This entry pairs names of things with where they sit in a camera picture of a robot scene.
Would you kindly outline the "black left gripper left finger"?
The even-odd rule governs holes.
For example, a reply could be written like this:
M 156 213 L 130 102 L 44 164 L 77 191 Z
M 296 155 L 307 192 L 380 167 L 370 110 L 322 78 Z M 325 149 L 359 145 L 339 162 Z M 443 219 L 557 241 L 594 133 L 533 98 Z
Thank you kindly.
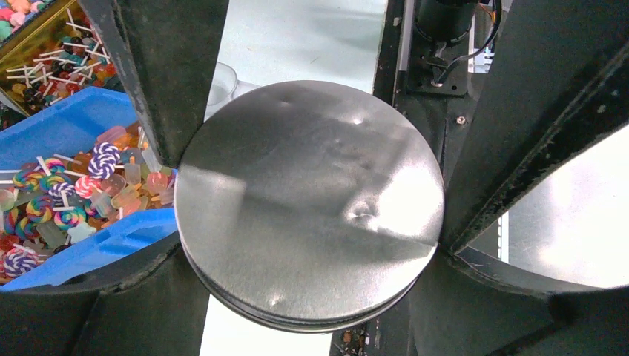
M 3 355 L 198 355 L 209 293 L 178 234 L 60 286 L 1 293 Z

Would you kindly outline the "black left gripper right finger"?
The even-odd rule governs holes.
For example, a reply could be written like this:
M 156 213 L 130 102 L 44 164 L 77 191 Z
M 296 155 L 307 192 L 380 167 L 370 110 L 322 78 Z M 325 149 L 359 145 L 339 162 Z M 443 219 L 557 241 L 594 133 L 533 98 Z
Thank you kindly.
M 437 251 L 408 295 L 420 355 L 626 355 L 628 288 L 535 274 L 473 248 Z

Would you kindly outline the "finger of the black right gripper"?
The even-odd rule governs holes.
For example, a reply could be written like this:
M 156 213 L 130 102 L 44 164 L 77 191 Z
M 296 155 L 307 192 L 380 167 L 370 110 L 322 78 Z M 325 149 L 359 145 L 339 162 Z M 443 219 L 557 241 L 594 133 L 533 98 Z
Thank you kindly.
M 560 165 L 628 123 L 628 3 L 514 1 L 446 193 L 457 253 Z
M 157 160 L 177 167 L 204 120 L 228 2 L 79 4 L 103 41 Z

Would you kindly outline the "clear plastic scoop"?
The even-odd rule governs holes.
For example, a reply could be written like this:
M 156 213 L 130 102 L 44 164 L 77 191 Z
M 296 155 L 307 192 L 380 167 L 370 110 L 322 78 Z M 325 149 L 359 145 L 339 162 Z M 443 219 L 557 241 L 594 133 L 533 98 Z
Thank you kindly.
M 233 99 L 258 87 L 259 85 L 241 81 L 234 68 L 222 62 L 218 62 L 214 70 L 204 120 L 207 121 L 220 108 Z

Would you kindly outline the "white jar lid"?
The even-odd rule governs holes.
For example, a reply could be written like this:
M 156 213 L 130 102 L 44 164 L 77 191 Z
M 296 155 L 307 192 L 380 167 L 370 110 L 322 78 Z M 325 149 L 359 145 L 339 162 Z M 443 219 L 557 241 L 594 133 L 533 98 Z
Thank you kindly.
M 397 303 L 432 259 L 444 183 L 422 134 L 345 85 L 281 82 L 229 102 L 182 156 L 183 250 L 233 312 L 330 332 Z

